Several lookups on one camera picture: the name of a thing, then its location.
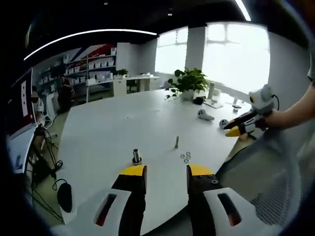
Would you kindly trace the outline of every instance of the window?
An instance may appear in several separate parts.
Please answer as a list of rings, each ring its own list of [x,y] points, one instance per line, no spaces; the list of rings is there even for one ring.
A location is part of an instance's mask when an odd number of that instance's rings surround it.
[[[185,69],[188,27],[161,34],[157,40],[156,72],[173,74]]]
[[[208,24],[202,71],[210,80],[248,93],[268,83],[267,29],[241,23]]]

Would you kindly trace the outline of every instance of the computer mouse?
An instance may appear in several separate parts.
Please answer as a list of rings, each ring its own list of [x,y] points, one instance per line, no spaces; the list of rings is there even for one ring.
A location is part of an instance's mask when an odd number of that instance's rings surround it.
[[[65,212],[71,212],[72,210],[72,192],[71,185],[68,183],[63,183],[60,185],[57,192],[57,200],[61,208]]]

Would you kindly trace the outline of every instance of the white flower pot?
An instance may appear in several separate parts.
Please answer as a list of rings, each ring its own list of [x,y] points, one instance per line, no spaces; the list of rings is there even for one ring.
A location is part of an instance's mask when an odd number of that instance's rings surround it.
[[[192,89],[185,91],[182,93],[181,98],[183,101],[192,101],[193,100],[194,92]]]

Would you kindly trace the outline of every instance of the led light strip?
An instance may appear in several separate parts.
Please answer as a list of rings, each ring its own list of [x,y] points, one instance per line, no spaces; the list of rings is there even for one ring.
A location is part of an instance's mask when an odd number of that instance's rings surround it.
[[[242,2],[242,0],[235,0],[236,4],[238,5],[238,7],[240,8],[240,10],[242,11],[245,20],[247,21],[252,21],[250,15],[248,14],[248,11],[246,10],[244,3]]]
[[[43,46],[41,46],[40,48],[36,49],[34,52],[30,53],[29,55],[27,55],[24,60],[26,60],[27,58],[29,58],[31,55],[37,53],[39,50],[53,44],[53,43],[56,43],[60,40],[63,40],[63,39],[66,39],[66,38],[70,38],[70,37],[73,37],[73,36],[77,36],[77,35],[81,35],[81,34],[86,34],[86,33],[96,33],[96,32],[107,32],[107,31],[123,31],[123,32],[134,32],[134,33],[145,33],[145,34],[150,34],[150,35],[156,35],[156,33],[152,33],[152,32],[148,32],[148,31],[142,31],[142,30],[135,30],[135,29],[95,29],[95,30],[89,30],[89,31],[84,31],[84,32],[79,32],[79,33],[74,33],[74,34],[70,34],[70,35],[67,35],[65,37],[61,37],[61,38],[58,38],[54,41],[51,41]]]

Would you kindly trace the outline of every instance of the white round table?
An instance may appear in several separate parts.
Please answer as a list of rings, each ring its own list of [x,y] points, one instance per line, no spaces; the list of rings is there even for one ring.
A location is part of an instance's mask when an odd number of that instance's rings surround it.
[[[225,137],[219,121],[233,119],[250,106],[233,113],[228,104],[214,109],[180,99],[166,101],[166,94],[163,90],[140,92],[71,108],[59,147],[63,168],[57,172],[58,178],[72,186],[72,212],[62,211],[65,223],[89,197],[111,188],[119,173],[132,165],[135,148],[147,166],[141,235],[169,220],[188,203],[187,164],[181,154],[189,151],[190,163],[206,166],[214,173],[219,170],[237,141]],[[215,120],[198,119],[200,109]],[[174,149],[178,135],[179,147]]]

